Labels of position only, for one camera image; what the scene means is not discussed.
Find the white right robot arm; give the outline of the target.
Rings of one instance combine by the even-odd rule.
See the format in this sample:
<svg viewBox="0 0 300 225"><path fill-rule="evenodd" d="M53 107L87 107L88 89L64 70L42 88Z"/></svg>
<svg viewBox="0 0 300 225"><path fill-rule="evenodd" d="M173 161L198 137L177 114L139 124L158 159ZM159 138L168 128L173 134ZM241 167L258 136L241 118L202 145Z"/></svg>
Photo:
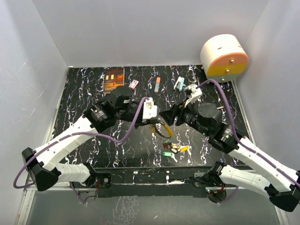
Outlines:
<svg viewBox="0 0 300 225"><path fill-rule="evenodd" d="M199 106L174 104L159 114L170 125L189 125L208 137L209 144L255 170L255 174L217 162L208 172L214 186L232 184L267 197L278 208L292 212L300 203L300 172L278 162L247 137L234 133L233 127L222 121L222 111L212 103Z"/></svg>

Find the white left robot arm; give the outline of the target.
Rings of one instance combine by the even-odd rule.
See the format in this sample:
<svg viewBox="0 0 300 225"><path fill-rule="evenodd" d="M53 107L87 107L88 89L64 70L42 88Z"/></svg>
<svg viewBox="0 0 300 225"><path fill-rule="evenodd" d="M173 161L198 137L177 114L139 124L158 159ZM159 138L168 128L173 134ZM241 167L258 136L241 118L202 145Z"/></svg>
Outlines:
<svg viewBox="0 0 300 225"><path fill-rule="evenodd" d="M48 143L22 151L24 166L38 191L45 191L59 182L77 182L92 187L96 184L95 170L84 163L62 164L61 160L89 139L103 137L114 143L128 138L134 128L158 122L158 107L151 97L132 99L134 91L119 86L97 101L67 130ZM103 132L116 121L130 122L129 130L117 140Z"/></svg>

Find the large keyring with yellow handle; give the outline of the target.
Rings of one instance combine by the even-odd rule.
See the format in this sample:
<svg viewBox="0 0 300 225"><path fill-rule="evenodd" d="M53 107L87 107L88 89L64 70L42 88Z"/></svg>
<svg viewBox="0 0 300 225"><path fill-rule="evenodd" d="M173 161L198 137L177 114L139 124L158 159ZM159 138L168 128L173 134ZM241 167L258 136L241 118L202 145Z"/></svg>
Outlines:
<svg viewBox="0 0 300 225"><path fill-rule="evenodd" d="M164 142L169 142L173 137L172 130L165 124L154 124L156 126L156 133L152 133L157 138L163 140Z"/></svg>

